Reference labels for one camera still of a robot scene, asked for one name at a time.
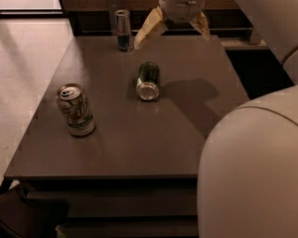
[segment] table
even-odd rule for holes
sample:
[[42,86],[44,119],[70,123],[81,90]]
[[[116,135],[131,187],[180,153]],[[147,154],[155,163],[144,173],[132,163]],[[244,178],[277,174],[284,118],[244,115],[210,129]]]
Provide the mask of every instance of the table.
[[[161,76],[160,97],[150,102],[135,89],[147,60]],[[94,116],[96,129],[86,137],[70,135],[56,103],[57,90],[72,82],[86,90]],[[69,237],[197,236],[203,145],[247,100],[217,37],[160,37],[130,53],[120,52],[114,37],[77,38],[5,179],[23,182],[31,198],[67,199],[75,220],[65,224]]]

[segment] black chair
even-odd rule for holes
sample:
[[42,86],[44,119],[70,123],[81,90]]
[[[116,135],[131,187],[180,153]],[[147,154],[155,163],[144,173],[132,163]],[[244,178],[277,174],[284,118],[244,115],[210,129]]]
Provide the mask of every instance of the black chair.
[[55,238],[68,212],[60,199],[28,199],[20,183],[0,194],[0,238]]

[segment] tile floor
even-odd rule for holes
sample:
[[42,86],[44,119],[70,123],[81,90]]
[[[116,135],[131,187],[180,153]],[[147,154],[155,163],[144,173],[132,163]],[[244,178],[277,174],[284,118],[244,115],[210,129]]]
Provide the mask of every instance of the tile floor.
[[0,19],[0,183],[72,38],[68,19]]

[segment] soda can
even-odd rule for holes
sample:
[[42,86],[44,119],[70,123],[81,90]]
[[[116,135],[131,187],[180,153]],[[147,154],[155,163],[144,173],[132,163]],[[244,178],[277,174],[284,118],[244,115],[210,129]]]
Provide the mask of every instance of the soda can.
[[57,92],[57,103],[74,136],[85,136],[94,129],[92,113],[83,88],[75,83],[62,86]]
[[143,100],[153,100],[159,96],[159,66],[153,61],[146,61],[139,67],[137,95]]
[[119,50],[130,52],[133,49],[133,38],[130,26],[130,12],[128,10],[115,11],[115,24]]

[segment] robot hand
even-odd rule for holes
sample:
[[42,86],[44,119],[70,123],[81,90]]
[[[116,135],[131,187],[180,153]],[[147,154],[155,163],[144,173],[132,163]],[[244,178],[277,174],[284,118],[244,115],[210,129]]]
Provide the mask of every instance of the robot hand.
[[190,23],[206,40],[210,38],[208,21],[202,12],[206,0],[159,0],[159,6],[153,9],[139,30],[134,47],[140,49],[150,39],[162,35],[168,30],[165,22],[175,24]]

